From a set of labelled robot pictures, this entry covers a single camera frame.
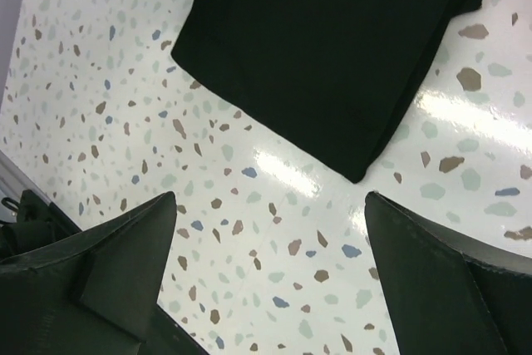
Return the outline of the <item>black t shirt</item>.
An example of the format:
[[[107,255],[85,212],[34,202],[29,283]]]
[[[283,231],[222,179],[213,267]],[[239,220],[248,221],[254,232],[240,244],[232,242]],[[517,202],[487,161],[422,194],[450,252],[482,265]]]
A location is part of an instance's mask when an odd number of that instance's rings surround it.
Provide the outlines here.
[[[399,126],[453,17],[482,0],[194,0],[172,50],[202,86],[351,182]]]

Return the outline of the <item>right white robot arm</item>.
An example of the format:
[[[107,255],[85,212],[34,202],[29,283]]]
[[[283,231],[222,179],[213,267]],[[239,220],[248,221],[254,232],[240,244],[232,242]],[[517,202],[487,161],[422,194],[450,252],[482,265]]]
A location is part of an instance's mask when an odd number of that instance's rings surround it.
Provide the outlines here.
[[[201,354],[156,304],[175,227],[166,192],[79,229],[25,190],[2,204],[4,354]],[[404,354],[528,354],[531,261],[448,229],[371,192],[369,240]]]

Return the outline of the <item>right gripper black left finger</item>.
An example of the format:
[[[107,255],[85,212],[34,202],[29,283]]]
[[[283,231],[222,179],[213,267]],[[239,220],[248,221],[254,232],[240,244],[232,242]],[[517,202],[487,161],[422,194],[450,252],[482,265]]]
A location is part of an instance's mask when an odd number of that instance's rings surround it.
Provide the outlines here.
[[[2,353],[145,353],[176,217],[166,192],[63,239],[2,227]]]

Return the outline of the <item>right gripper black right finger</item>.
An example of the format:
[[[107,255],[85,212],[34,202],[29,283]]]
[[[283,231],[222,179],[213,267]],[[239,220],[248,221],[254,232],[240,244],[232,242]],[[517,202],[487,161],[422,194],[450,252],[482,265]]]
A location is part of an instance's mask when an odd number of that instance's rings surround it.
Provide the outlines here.
[[[529,354],[531,259],[377,193],[367,232],[402,354]]]

